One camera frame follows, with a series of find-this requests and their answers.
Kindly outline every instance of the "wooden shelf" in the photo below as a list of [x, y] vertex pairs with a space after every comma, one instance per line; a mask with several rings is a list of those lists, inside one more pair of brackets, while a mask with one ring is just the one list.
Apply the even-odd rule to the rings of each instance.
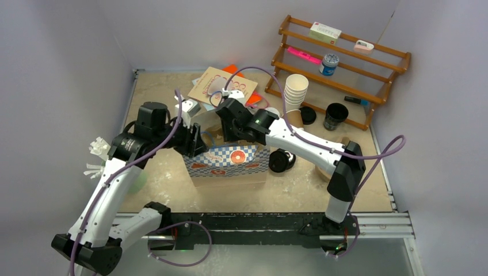
[[[281, 44], [278, 47], [278, 50], [276, 51], [275, 55], [273, 56], [273, 59], [271, 60], [271, 65], [274, 66], [274, 74], [275, 74], [275, 76], [278, 76], [278, 74], [280, 73], [281, 70], [287, 71], [287, 72], [289, 72], [291, 74], [301, 74], [301, 75], [304, 75], [305, 77], [307, 77], [307, 79], [309, 79], [309, 80], [311, 80], [313, 82], [316, 82], [316, 83], [320, 83], [322, 85], [326, 85], [326, 86], [333, 87], [333, 88], [335, 88], [337, 90], [340, 90], [340, 91], [345, 92], [347, 94], [353, 95], [353, 96], [355, 96], [357, 98], [361, 98], [361, 99], [364, 99], [366, 101], [369, 101], [370, 102], [369, 109], [367, 111], [366, 119], [365, 119], [364, 122], [357, 122], [357, 121], [353, 121], [353, 120], [349, 120], [349, 119], [346, 120], [346, 122], [348, 124], [354, 125], [354, 126], [360, 128], [360, 129], [363, 129], [363, 130], [368, 129], [369, 128], [369, 125], [371, 123], [372, 116], [374, 114], [375, 109], [379, 105], [382, 105], [382, 104], [385, 104], [386, 103], [386, 100], [388, 99], [388, 96], [390, 94], [390, 90], [391, 90], [391, 86], [393, 84], [393, 81], [399, 75], [402, 75], [403, 73], [405, 73], [407, 71], [407, 69], [409, 67], [409, 64], [410, 64], [411, 54], [408, 53], [408, 52], [407, 53], [404, 53], [404, 52], [401, 52], [401, 51], [398, 51], [398, 50], [395, 50], [395, 49], [391, 49], [391, 48], [388, 48], [388, 47], [385, 47], [385, 46], [382, 46], [382, 45], [379, 45], [379, 44], [372, 43], [375, 46], [375, 51], [385, 52], [387, 54], [394, 55], [394, 56], [397, 56], [397, 57], [402, 58], [402, 60], [401, 60], [401, 62], [399, 64], [393, 65], [393, 64], [390, 64], [390, 63], [381, 61], [381, 60], [374, 59], [374, 58], [369, 57], [369, 56], [362, 55], [362, 54], [357, 53], [357, 52], [350, 51], [348, 49], [340, 48], [340, 47], [338, 47], [336, 45], [331, 45], [331, 44], [328, 44], [328, 43], [324, 43], [324, 42], [318, 41], [316, 39], [312, 39], [310, 37], [304, 36], [302, 34], [299, 34], [299, 33], [296, 33], [296, 32], [292, 32], [292, 31], [289, 30], [289, 25], [290, 24], [296, 24], [296, 25], [299, 25], [299, 26], [302, 26], [302, 27], [305, 27], [305, 28], [309, 28], [309, 29], [310, 29], [310, 27], [312, 27], [312, 23], [306, 22], [306, 21], [303, 21], [303, 20], [299, 20], [297, 18], [293, 18], [290, 15], [288, 15], [285, 18], [285, 20], [281, 23], [280, 29], [279, 29], [278, 33], [280, 35], [282, 35], [283, 38], [281, 39]], [[328, 48], [328, 49], [334, 50], [336, 52], [343, 53], [345, 55], [353, 56], [354, 58], [357, 58], [357, 59], [360, 59], [360, 60], [364, 60], [366, 62], [369, 62], [369, 63], [372, 63], [372, 64], [376, 64], [378, 66], [382, 66], [384, 68], [387, 68], [389, 70], [392, 70], [392, 73], [390, 74], [390, 76], [388, 78], [385, 78], [383, 76], [374, 74], [372, 72], [369, 72], [369, 71], [366, 71], [366, 70], [363, 70], [363, 69], [360, 69], [360, 68], [357, 68], [357, 67], [354, 67], [354, 66], [345, 64], [343, 62], [339, 62], [339, 65], [338, 66], [341, 67], [341, 68], [343, 68], [343, 69], [346, 69], [346, 70], [355, 72], [357, 74], [360, 74], [360, 75], [363, 75], [363, 76], [366, 76], [366, 77], [375, 79], [375, 80], [380, 81], [380, 82], [383, 82], [383, 86], [381, 87], [381, 89], [377, 93], [377, 95], [371, 95], [371, 94], [366, 93], [364, 91], [361, 91], [361, 90], [359, 90], [357, 88], [349, 87], [349, 86], [344, 85], [342, 83], [335, 82], [335, 81], [333, 81], [333, 80], [331, 80], [329, 78], [326, 78], [324, 76], [320, 76], [320, 75], [317, 75], [317, 74], [312, 74], [310, 72], [307, 72], [307, 71], [302, 70], [300, 68], [297, 68], [295, 66], [292, 66], [292, 65], [289, 65], [289, 64], [284, 63], [283, 62], [284, 52], [285, 52], [285, 50], [288, 47], [292, 46], [292, 45], [287, 44], [287, 38], [288, 38], [288, 36], [295, 37], [297, 39], [300, 39], [300, 40], [303, 40], [303, 41], [306, 41], [306, 42], [309, 42], [309, 43], [313, 43], [315, 45], [319, 45], [319, 46], [322, 46], [324, 48]], [[348, 41], [354, 42], [354, 43], [357, 40], [359, 40], [357, 37], [350, 36], [350, 35], [345, 34], [345, 33], [341, 33], [340, 38], [341, 39], [344, 39], [344, 40], [348, 40]], [[315, 57], [317, 59], [322, 59], [323, 58], [322, 55], [319, 55], [319, 54], [310, 52], [310, 51], [308, 51], [306, 49], [298, 48], [298, 47], [295, 47], [295, 46], [292, 46], [292, 47], [295, 48], [295, 49], [297, 49], [298, 51], [305, 52], [305, 53], [307, 53], [307, 54], [309, 54], [309, 55], [311, 55], [311, 56], [313, 56], [313, 57]], [[273, 95], [276, 95], [276, 96], [279, 96], [280, 97], [281, 94], [278, 91], [272, 89], [273, 82], [274, 82], [273, 78], [270, 78], [268, 84], [266, 85], [265, 91], [267, 93], [271, 93]], [[315, 105], [313, 105], [311, 103], [303, 102], [303, 105], [304, 106], [309, 106], [309, 107], [313, 108], [317, 112], [322, 112], [322, 113], [325, 112], [325, 110], [323, 108], [320, 108], [319, 106], [315, 106]]]

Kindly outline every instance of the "floor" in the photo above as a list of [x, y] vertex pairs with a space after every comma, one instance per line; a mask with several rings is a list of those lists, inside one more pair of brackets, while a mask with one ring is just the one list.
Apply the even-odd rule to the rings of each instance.
[[[281, 111], [281, 99], [264, 93], [269, 77], [263, 73], [244, 72], [245, 77], [258, 82], [257, 91], [268, 99], [271, 106]], [[174, 106], [174, 89], [180, 88], [185, 96], [193, 87], [191, 80], [202, 72], [143, 72], [137, 79], [128, 117], [135, 120], [138, 108], [144, 102], [158, 101]], [[281, 83], [285, 75], [281, 74]], [[306, 101], [314, 101], [324, 108], [334, 98], [329, 91], [311, 83]], [[364, 117], [361, 108], [348, 105], [351, 116], [360, 120]], [[323, 126], [323, 114], [318, 114], [316, 122], [306, 125], [305, 131], [330, 141], [348, 137], [359, 143], [363, 155], [376, 155], [371, 132], [362, 131], [351, 125], [342, 124], [335, 131], [327, 131]], [[367, 170], [373, 161], [366, 161]], [[138, 212], [150, 201], [158, 201], [173, 212], [321, 212], [325, 211], [329, 200], [327, 183], [320, 179], [314, 165], [299, 158], [295, 166], [284, 174], [268, 173], [266, 183], [259, 185], [231, 185], [225, 187], [198, 187], [193, 185], [182, 157], [172, 149], [162, 149], [144, 169], [147, 182], [140, 191], [128, 194], [120, 212]], [[385, 179], [378, 167], [359, 193], [352, 208], [353, 212], [391, 212]]]

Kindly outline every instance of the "blue jar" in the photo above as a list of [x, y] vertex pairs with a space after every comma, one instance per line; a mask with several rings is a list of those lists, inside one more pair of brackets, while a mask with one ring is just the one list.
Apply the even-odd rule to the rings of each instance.
[[328, 53], [322, 59], [319, 71], [324, 76], [332, 76], [339, 65], [339, 57], [333, 53]]

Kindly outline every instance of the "table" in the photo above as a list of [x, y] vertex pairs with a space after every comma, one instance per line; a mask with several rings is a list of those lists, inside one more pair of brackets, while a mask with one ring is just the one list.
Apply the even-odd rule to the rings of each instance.
[[[140, 72], [130, 103], [126, 123], [137, 117], [139, 106], [147, 101], [165, 103], [173, 112], [174, 89], [186, 96], [193, 87], [192, 79], [203, 72]], [[258, 83], [257, 91], [264, 95], [272, 107], [282, 110], [281, 99], [264, 93], [268, 76], [260, 72], [243, 72], [245, 77]], [[322, 86], [310, 83], [306, 100], [326, 107], [328, 93]], [[361, 109], [350, 109], [351, 116], [365, 116]], [[337, 141], [346, 136], [361, 145], [363, 155], [376, 155], [370, 131], [362, 131], [342, 124], [335, 131], [327, 131], [323, 114], [306, 125], [305, 130], [326, 140]], [[374, 163], [366, 161], [367, 171]], [[314, 165], [298, 158], [285, 177], [268, 173], [266, 184], [228, 187], [194, 187], [182, 157], [173, 149], [160, 150], [144, 169], [145, 186], [135, 194], [128, 194], [119, 212], [137, 213], [150, 201], [157, 201], [173, 212], [321, 212], [329, 200], [327, 183], [316, 174]], [[363, 187], [352, 208], [353, 212], [392, 212], [382, 168], [378, 167]]]

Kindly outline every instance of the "gray wall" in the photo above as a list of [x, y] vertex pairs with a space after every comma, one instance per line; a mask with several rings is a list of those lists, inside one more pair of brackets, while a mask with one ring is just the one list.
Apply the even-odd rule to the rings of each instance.
[[230, 63], [270, 67], [287, 14], [376, 41], [398, 2], [104, 0], [100, 6], [133, 67], [194, 70]]
[[97, 136], [120, 129], [131, 67], [95, 0], [0, 2], [2, 275], [64, 275], [50, 248], [93, 191]]
[[486, 275], [486, 1], [403, 0], [381, 43], [412, 52], [374, 120], [398, 207], [409, 210], [427, 275]]

